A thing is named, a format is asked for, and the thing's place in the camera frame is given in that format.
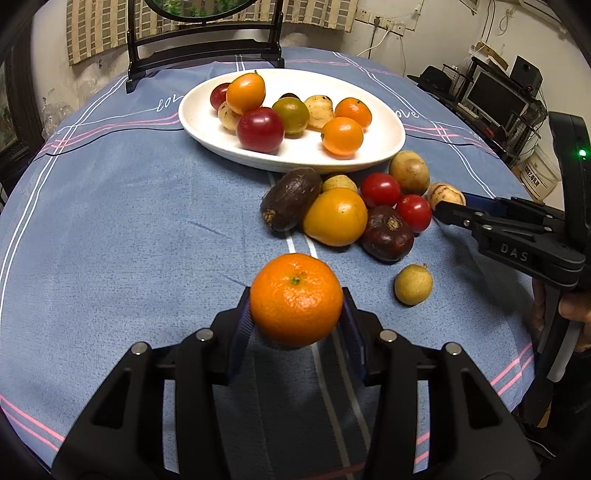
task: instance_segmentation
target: speaker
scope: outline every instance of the speaker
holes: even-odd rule
[[[528,90],[532,97],[535,97],[540,91],[543,80],[540,71],[520,56],[517,56],[515,65],[513,65],[511,78],[524,89]]]

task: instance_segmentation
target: bucket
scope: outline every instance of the bucket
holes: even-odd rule
[[[544,200],[560,181],[560,169],[544,150],[536,146],[525,162],[520,180],[533,198]]]

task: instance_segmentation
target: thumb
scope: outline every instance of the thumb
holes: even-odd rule
[[[560,300],[558,312],[567,320],[591,323],[591,293],[566,293]]]

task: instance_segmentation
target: metal screw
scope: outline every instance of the metal screw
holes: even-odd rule
[[[202,328],[195,333],[195,336],[200,342],[207,342],[213,338],[213,331],[209,328]]]
[[[462,353],[462,347],[460,345],[458,345],[457,343],[448,343],[445,346],[445,350],[447,351],[447,353],[450,353],[452,355],[460,355],[460,353]]]
[[[382,330],[379,333],[379,338],[383,342],[390,343],[398,338],[398,334],[396,332],[394,332],[393,330]]]
[[[141,355],[148,350],[148,344],[145,342],[134,343],[131,346],[131,353],[134,355]]]

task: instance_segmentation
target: wall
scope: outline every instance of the wall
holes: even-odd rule
[[[488,2],[481,2],[478,35],[482,32],[487,5]],[[537,66],[544,78],[542,91],[548,110],[581,116],[591,128],[591,69],[582,53],[568,35],[520,9],[509,20],[507,32],[499,36],[499,22],[505,10],[512,7],[514,5],[504,2],[496,3],[489,45],[509,63],[509,71],[517,55]],[[540,129],[540,135],[540,147],[558,164],[548,120]],[[561,184],[546,198],[546,203],[564,208]]]
[[[479,26],[479,18],[460,0],[424,0],[420,18],[408,15],[420,0],[361,0],[359,7],[374,14],[396,17],[416,31],[407,30],[402,42],[393,33],[372,51],[372,59],[391,70],[419,75],[429,64],[456,64],[464,59]],[[311,25],[284,24],[283,46],[308,46],[357,55],[369,47],[373,25],[355,22],[349,34]],[[374,45],[384,30],[378,30]],[[262,33],[252,33],[262,38]],[[171,45],[192,41],[177,39]],[[66,0],[49,0],[38,12],[33,24],[33,74],[41,119],[49,132],[70,112],[80,108],[95,91],[107,85],[127,69],[125,48],[109,51],[70,67],[66,50]],[[152,50],[144,48],[140,55]]]

